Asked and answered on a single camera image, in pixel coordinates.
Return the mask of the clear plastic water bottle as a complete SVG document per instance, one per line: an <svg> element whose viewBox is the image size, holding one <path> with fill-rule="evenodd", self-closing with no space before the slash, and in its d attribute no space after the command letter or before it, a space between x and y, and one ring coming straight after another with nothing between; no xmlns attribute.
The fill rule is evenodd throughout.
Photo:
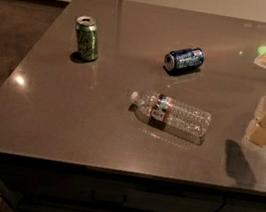
<svg viewBox="0 0 266 212"><path fill-rule="evenodd" d="M134 91L130 98L135 115L144 123L157 124L176 136L188 133L202 138L207 133L211 114L206 111L155 91Z"/></svg>

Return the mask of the green soda can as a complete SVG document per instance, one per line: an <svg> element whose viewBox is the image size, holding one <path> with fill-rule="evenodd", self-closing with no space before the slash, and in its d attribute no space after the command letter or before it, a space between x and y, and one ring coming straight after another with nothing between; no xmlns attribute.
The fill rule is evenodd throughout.
<svg viewBox="0 0 266 212"><path fill-rule="evenodd" d="M94 61L98 58L97 21L89 16L80 16L76 19L77 52L85 61Z"/></svg>

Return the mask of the blue soda can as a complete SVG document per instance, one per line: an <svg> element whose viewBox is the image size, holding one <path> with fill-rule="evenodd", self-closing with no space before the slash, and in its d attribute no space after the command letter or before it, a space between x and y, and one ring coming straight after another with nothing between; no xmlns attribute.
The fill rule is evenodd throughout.
<svg viewBox="0 0 266 212"><path fill-rule="evenodd" d="M204 52L196 47L170 51L164 57L164 64L169 72L186 68L196 69L203 65L203 61L205 61Z"/></svg>

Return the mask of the dark cabinet drawer front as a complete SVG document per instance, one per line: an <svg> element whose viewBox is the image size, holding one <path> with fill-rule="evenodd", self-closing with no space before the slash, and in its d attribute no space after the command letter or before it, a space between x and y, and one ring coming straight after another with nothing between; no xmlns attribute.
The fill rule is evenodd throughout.
<svg viewBox="0 0 266 212"><path fill-rule="evenodd" d="M213 212L221 207L219 198L201 199L194 196L177 196L148 189L142 185L52 172L10 164L0 164L0 178L10 188L62 199L91 201L91 192L111 192L128 196L123 207L151 212Z"/></svg>

